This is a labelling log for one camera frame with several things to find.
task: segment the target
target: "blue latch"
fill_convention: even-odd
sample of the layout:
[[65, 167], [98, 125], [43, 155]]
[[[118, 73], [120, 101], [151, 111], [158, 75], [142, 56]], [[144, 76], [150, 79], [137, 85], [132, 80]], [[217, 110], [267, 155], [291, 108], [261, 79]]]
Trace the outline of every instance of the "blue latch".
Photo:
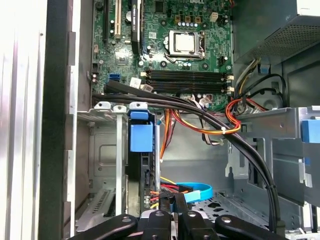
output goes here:
[[320, 144], [320, 120], [302, 120], [302, 141], [304, 143]]
[[148, 120], [149, 113], [147, 111], [131, 111], [130, 118], [134, 120]]
[[130, 151], [138, 153], [153, 152], [154, 126], [137, 124], [131, 125]]

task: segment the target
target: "cpu socket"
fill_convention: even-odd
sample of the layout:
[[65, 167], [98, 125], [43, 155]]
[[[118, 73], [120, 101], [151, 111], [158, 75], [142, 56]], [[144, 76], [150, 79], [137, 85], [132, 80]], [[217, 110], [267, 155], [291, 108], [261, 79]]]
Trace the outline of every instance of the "cpu socket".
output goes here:
[[164, 40], [168, 57], [179, 59], [205, 58], [205, 33], [203, 31], [170, 30]]

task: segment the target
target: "blue sata port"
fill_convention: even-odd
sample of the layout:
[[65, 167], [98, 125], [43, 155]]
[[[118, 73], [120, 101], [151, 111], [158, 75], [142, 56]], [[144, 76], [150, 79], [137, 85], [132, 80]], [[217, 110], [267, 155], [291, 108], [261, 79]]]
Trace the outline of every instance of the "blue sata port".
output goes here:
[[109, 80], [117, 81], [119, 82], [121, 78], [120, 74], [110, 73], [109, 74]]

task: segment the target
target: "motherboard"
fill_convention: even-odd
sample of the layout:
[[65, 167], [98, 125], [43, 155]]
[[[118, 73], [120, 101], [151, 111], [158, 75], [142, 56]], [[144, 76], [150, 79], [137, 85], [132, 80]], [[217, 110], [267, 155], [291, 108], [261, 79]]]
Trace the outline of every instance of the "motherboard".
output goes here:
[[95, 0], [92, 91], [109, 80], [150, 91], [228, 102], [229, 0]]

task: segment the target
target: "green motherboard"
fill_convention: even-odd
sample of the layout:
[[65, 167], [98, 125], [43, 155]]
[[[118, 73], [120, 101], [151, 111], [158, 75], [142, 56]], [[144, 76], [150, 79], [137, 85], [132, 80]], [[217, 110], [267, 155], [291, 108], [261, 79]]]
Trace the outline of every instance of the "green motherboard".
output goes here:
[[[121, 20], [120, 35], [115, 35], [116, 2], [119, 7], [119, 1], [120, 13], [117, 12], [117, 15]], [[119, 74], [119, 82], [129, 85], [132, 77], [142, 78], [146, 69], [184, 73], [232, 73], [229, 0], [144, 0], [141, 3], [141, 54], [133, 54], [132, 9], [128, 1], [131, 0], [94, 1], [92, 73], [96, 73], [98, 77], [92, 84], [93, 92], [104, 92], [104, 85], [110, 74]], [[104, 4], [107, 4], [107, 20], [102, 11]], [[104, 33], [105, 24], [109, 25], [107, 33]], [[199, 48], [204, 48], [205, 57], [191, 59], [168, 56], [165, 45], [170, 31], [201, 33], [203, 42]], [[194, 41], [193, 37], [188, 35], [177, 38], [175, 44], [181, 46], [174, 47], [187, 50], [188, 41]], [[223, 108], [228, 102], [225, 93], [206, 94], [211, 96], [209, 108], [213, 111]]]

